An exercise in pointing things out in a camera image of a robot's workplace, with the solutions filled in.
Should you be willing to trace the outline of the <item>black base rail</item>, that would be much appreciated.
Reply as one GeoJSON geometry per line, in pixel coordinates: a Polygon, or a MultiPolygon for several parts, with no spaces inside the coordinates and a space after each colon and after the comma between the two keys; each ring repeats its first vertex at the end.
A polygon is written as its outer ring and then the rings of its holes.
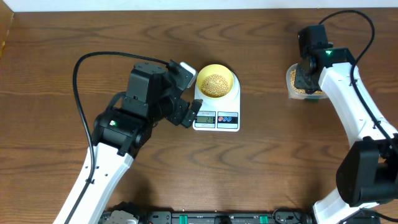
{"type": "Polygon", "coordinates": [[[315,219],[298,212],[278,211],[274,213],[172,213],[148,212],[132,215],[115,210],[102,214],[99,223],[109,224],[306,224],[315,219]]]}

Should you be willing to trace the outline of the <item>soybeans in bowl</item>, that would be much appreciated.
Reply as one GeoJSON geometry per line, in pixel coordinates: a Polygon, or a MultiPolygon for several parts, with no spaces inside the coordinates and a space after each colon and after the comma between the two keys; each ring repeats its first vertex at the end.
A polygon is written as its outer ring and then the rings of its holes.
{"type": "Polygon", "coordinates": [[[229,92],[229,82],[222,75],[209,75],[201,85],[201,92],[212,98],[225,96],[229,92]]]}

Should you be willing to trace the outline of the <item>soybeans pile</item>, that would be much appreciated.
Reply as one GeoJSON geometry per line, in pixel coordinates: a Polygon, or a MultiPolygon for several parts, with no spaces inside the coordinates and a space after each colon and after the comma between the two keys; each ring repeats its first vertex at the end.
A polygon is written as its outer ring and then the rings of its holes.
{"type": "MultiPolygon", "coordinates": [[[[303,89],[298,89],[298,88],[296,88],[296,87],[294,86],[295,80],[296,80],[296,69],[293,69],[293,70],[290,72],[290,83],[291,83],[292,89],[293,89],[294,92],[296,92],[296,93],[308,94],[308,93],[305,92],[305,90],[303,90],[303,89]]],[[[323,91],[316,91],[316,92],[314,92],[313,94],[322,95],[322,94],[324,94],[324,92],[323,92],[323,91]]]]}

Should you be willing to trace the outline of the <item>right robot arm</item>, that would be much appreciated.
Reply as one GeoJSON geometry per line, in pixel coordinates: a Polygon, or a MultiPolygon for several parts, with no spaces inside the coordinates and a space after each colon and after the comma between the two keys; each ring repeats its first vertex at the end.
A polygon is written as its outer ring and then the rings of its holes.
{"type": "Polygon", "coordinates": [[[347,48],[334,48],[323,25],[298,32],[301,63],[293,86],[324,92],[345,129],[349,151],[336,172],[336,188],[313,205],[315,223],[341,223],[397,198],[397,130],[365,89],[347,48]]]}

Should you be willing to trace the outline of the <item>clear plastic container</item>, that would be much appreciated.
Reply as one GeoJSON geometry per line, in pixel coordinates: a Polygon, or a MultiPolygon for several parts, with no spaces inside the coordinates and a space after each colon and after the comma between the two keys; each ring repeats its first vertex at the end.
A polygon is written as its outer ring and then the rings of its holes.
{"type": "Polygon", "coordinates": [[[296,68],[297,68],[297,63],[293,64],[287,70],[287,73],[286,73],[286,83],[287,83],[287,89],[288,89],[290,99],[304,100],[305,98],[318,98],[320,100],[320,99],[328,98],[325,93],[322,95],[316,95],[316,94],[301,94],[301,93],[294,92],[294,90],[292,89],[291,83],[290,83],[290,72],[296,68]]]}

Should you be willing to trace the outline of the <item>green tape label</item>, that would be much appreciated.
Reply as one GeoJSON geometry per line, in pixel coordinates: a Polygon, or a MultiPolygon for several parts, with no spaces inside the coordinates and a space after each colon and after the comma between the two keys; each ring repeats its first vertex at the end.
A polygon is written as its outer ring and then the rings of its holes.
{"type": "Polygon", "coordinates": [[[318,98],[305,98],[304,100],[305,100],[305,101],[312,102],[312,103],[318,103],[318,101],[319,101],[318,98]]]}

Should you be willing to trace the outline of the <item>white digital kitchen scale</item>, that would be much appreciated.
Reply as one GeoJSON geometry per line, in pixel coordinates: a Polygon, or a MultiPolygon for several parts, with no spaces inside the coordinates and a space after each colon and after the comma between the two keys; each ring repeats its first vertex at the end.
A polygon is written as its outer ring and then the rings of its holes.
{"type": "Polygon", "coordinates": [[[234,87],[224,97],[210,98],[195,85],[195,99],[203,100],[193,122],[196,131],[237,132],[241,126],[241,86],[234,75],[234,87]]]}

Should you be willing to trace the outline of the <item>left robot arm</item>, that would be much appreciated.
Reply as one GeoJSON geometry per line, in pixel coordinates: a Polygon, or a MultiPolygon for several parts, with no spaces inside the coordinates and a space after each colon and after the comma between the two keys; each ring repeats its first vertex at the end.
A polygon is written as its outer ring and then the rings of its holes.
{"type": "Polygon", "coordinates": [[[155,124],[165,118],[176,126],[192,125],[202,101],[189,103],[181,95],[197,75],[185,62],[135,64],[127,90],[114,95],[95,119],[86,159],[56,223],[97,223],[155,124]]]}

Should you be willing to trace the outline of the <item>pale yellow bowl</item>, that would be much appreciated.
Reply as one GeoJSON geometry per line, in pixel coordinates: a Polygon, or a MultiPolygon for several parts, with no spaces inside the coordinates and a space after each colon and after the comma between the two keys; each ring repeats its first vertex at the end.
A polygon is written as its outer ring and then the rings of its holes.
{"type": "Polygon", "coordinates": [[[232,71],[230,69],[228,69],[227,67],[225,67],[224,65],[211,64],[211,65],[207,65],[206,67],[201,69],[197,76],[197,87],[199,88],[200,92],[201,92],[201,85],[202,85],[204,79],[207,76],[212,75],[212,74],[218,74],[218,75],[222,75],[223,77],[225,77],[229,82],[229,92],[233,89],[234,75],[233,75],[232,71]]]}

